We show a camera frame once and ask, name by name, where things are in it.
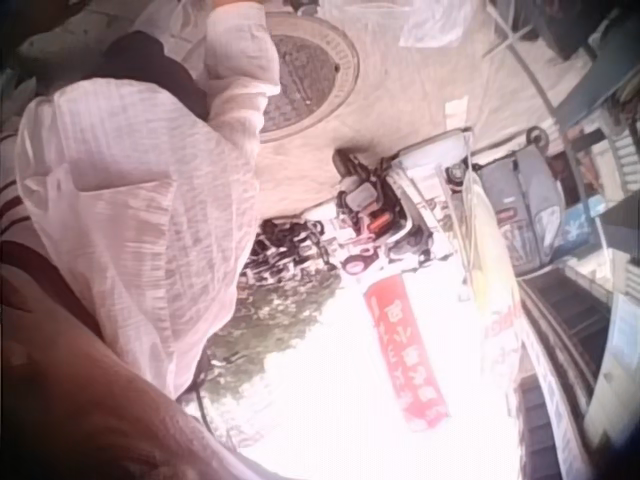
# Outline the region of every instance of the manhole cover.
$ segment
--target manhole cover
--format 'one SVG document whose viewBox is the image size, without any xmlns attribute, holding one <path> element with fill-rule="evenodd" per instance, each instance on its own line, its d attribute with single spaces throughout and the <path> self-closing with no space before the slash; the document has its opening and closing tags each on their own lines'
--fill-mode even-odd
<svg viewBox="0 0 640 480">
<path fill-rule="evenodd" d="M 280 56 L 281 93 L 269 99 L 263 143 L 300 133 L 335 112 L 358 79 L 358 55 L 340 30 L 317 18 L 267 15 Z"/>
</svg>

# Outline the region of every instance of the plastic bag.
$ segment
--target plastic bag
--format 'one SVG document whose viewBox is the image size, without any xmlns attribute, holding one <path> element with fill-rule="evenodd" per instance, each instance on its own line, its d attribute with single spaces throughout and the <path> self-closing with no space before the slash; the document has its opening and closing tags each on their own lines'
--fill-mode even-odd
<svg viewBox="0 0 640 480">
<path fill-rule="evenodd" d="M 400 37 L 401 47 L 455 46 L 469 26 L 476 0 L 420 0 Z"/>
</svg>

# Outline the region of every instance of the scooter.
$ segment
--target scooter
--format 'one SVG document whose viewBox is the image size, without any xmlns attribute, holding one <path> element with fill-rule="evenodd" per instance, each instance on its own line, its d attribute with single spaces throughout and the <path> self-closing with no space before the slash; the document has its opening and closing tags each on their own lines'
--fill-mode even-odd
<svg viewBox="0 0 640 480">
<path fill-rule="evenodd" d="M 415 256 L 418 266 L 431 260 L 433 232 L 416 203 L 393 180 L 390 159 L 369 168 L 355 155 L 336 150 L 333 164 L 341 177 L 336 196 L 338 224 L 353 236 L 342 241 L 349 254 L 341 261 L 348 275 L 360 275 L 378 260 L 396 263 Z"/>
</svg>

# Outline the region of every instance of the red banner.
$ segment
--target red banner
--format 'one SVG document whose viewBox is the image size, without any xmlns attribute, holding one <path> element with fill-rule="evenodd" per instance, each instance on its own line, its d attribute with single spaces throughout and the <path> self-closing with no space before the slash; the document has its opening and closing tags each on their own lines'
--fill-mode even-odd
<svg viewBox="0 0 640 480">
<path fill-rule="evenodd" d="M 380 348 L 398 403 L 414 431 L 435 428 L 449 416 L 402 276 L 374 283 L 365 300 L 378 331 Z"/>
</svg>

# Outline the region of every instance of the red sign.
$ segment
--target red sign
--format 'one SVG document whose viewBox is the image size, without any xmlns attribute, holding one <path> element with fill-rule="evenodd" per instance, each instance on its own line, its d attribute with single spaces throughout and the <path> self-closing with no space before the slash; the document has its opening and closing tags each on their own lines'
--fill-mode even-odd
<svg viewBox="0 0 640 480">
<path fill-rule="evenodd" d="M 407 290 L 400 275 L 374 283 L 365 300 L 398 402 L 414 431 L 435 428 L 449 416 Z"/>
</svg>

